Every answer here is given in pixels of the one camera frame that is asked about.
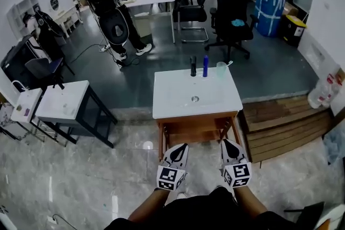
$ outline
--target gray floor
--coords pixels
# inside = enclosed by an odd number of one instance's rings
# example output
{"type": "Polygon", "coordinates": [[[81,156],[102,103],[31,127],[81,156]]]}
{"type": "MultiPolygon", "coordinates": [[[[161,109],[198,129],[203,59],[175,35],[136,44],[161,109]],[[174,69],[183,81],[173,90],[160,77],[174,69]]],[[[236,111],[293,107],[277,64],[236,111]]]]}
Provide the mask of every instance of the gray floor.
{"type": "MultiPolygon", "coordinates": [[[[154,121],[123,121],[111,136],[115,149],[91,137],[63,148],[32,136],[18,142],[0,135],[0,205],[18,229],[70,229],[59,219],[58,226],[47,222],[53,214],[78,230],[101,230],[115,218],[127,218],[156,187],[157,126],[154,121]]],[[[220,166],[217,142],[191,144],[188,175],[168,202],[178,192],[203,195],[224,185],[220,166]]],[[[342,162],[327,165],[319,138],[264,161],[261,168],[253,164],[249,187],[269,210],[283,216],[286,208],[339,204],[344,199],[342,162]]]]}
{"type": "MultiPolygon", "coordinates": [[[[216,0],[206,0],[205,10],[216,5],[216,0]]],[[[250,3],[248,14],[254,9],[250,3]]],[[[149,11],[149,6],[134,9],[133,14],[149,11]]],[[[63,46],[67,61],[72,61],[91,44],[98,44],[102,35],[89,10],[82,12],[84,24],[79,25],[63,46]]],[[[211,28],[210,16],[204,23],[193,23],[207,29],[210,43],[215,42],[216,35],[211,28]]],[[[72,77],[65,72],[65,81],[89,80],[92,88],[108,108],[151,107],[153,102],[154,73],[157,71],[188,69],[189,58],[197,56],[197,66],[202,67],[203,56],[209,55],[210,67],[222,61],[226,47],[213,47],[209,53],[204,45],[198,43],[182,44],[176,33],[176,44],[171,35],[170,17],[156,17],[151,22],[153,50],[140,57],[139,65],[118,69],[108,53],[100,53],[98,46],[93,46],[80,56],[71,67],[76,73],[72,77]]],[[[184,37],[194,37],[187,31],[184,37]]],[[[316,75],[295,47],[287,45],[279,38],[267,38],[254,30],[254,39],[243,42],[250,52],[250,60],[233,50],[230,71],[234,78],[240,97],[243,101],[266,99],[276,95],[305,94],[315,82],[316,75]]],[[[125,46],[128,53],[127,62],[136,55],[128,42],[125,46]]]]}

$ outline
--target trash can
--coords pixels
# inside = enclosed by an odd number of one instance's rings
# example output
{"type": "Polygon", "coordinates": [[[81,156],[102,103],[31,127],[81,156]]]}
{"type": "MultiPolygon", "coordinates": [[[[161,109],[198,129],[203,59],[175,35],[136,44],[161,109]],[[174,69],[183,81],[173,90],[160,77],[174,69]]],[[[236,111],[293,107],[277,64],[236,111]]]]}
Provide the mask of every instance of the trash can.
{"type": "Polygon", "coordinates": [[[256,0],[254,15],[260,20],[255,28],[265,37],[275,37],[285,0],[256,0]]]}
{"type": "Polygon", "coordinates": [[[298,46],[306,27],[307,25],[299,18],[296,18],[296,16],[283,16],[280,26],[281,37],[284,38],[288,44],[298,46]]]}
{"type": "Polygon", "coordinates": [[[141,38],[151,34],[150,17],[148,12],[138,13],[134,16],[135,27],[141,38]]]}

